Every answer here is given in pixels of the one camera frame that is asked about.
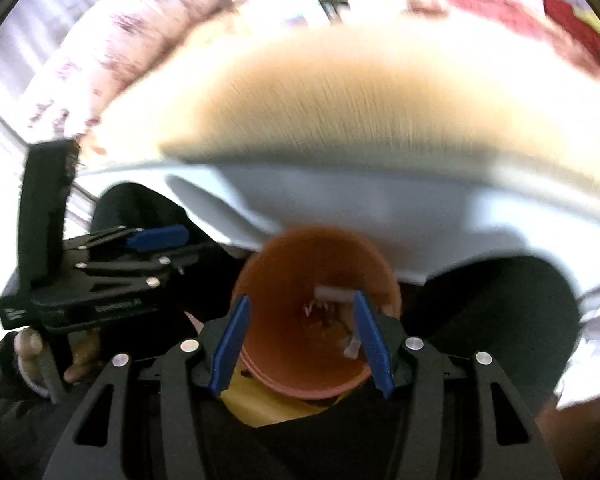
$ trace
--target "orange bucket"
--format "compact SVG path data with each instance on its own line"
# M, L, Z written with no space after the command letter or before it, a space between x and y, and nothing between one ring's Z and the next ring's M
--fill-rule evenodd
M316 287L366 292L376 308L400 316L400 288L367 238L330 227L296 228L268 242L244 266L234 297L251 300L251 325L240 354L272 390L299 399L328 399L366 381L363 352L343 354L346 323L315 322ZM344 314L352 320L352 306Z

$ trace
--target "silver pin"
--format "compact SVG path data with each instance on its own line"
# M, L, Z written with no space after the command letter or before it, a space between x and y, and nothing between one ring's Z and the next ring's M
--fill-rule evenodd
M111 362L113 362L113 365L116 368L120 368L123 367L124 365L126 365L129 362L129 356L127 354L118 354L116 356L113 357L113 359L111 360Z
M196 339L185 339L180 343L180 350L183 352L195 352L200 348L200 343Z
M424 346L424 341L419 337L410 337L404 342L405 346L409 350L422 350Z
M493 363L493 357L491 357L491 354L488 354L487 352L478 352L475 355L475 360L478 361L481 365L485 366Z

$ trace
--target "blue gripper pad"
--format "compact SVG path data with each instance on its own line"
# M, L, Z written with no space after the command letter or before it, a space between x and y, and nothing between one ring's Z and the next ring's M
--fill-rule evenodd
M353 315L376 388L382 390L384 398L388 399L395 390L391 374L391 356L362 292L357 292L353 298Z
M240 349L250 323L251 301L247 296L244 296L236 307L234 316L224 331L218 349L214 354L209 390L215 397L219 397L220 393L229 387L231 377L234 374L235 362L238 360L238 355L240 355Z
M184 225L170 225L146 229L126 239L126 246L139 253L182 247L189 241L189 231Z

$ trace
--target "human hand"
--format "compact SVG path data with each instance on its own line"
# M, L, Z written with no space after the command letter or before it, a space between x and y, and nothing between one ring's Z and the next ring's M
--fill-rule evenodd
M42 372L38 358L45 349L42 336L32 328L21 330L13 341L13 349L18 358L18 366L23 374L34 383L43 386ZM75 383L91 372L96 366L100 354L100 334L89 330L73 350L73 363L64 372L67 383Z

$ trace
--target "finger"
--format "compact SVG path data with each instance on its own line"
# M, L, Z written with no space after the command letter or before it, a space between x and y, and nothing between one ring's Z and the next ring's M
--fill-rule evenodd
M89 330L74 348L74 365L87 365L95 361L100 354L100 333Z
M42 336L32 328L18 332L13 341L13 349L23 361L35 360L42 353L43 348Z
M95 367L95 361L84 365L71 365L65 370L63 378L67 383L75 383L75 381L79 381Z

